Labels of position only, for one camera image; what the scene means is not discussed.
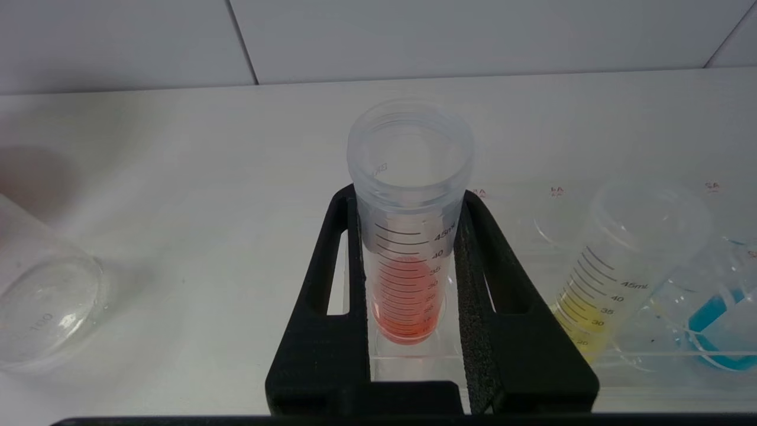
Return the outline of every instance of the glass beaker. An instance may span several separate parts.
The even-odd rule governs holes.
[[[81,336],[106,290],[99,263],[0,195],[0,368],[45,360]]]

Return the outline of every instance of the white countertop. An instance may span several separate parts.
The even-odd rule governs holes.
[[[268,367],[350,182],[347,133],[378,102],[462,115],[476,184],[736,182],[754,176],[755,94],[757,68],[0,97],[0,193],[101,258],[119,295],[66,365],[0,374],[0,424],[267,414]]]

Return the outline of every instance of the orange liquid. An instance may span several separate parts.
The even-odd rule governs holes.
[[[428,338],[444,302],[441,274],[416,257],[380,258],[375,269],[373,315],[382,334],[400,345]]]

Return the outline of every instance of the blue liquid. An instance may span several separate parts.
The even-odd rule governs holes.
[[[735,290],[731,295],[736,303],[744,298],[744,293],[741,290]],[[727,306],[721,296],[714,296],[708,300],[707,303],[689,318],[689,329],[696,333],[688,335],[689,341],[695,347],[699,347],[707,352],[720,352],[720,349],[701,333],[702,330],[717,321],[726,310]],[[757,365],[757,356],[742,356],[739,358],[722,355],[702,356],[702,360],[708,365],[716,364],[722,368],[736,371],[746,371]]]

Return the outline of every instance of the black holder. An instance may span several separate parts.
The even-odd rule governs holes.
[[[491,213],[469,191],[459,223],[454,243],[459,326],[472,413],[589,412],[599,391],[597,376],[552,316]],[[350,311],[328,316],[345,230]],[[453,382],[371,382],[365,281],[350,185],[329,205],[268,372],[271,413],[462,415]]]

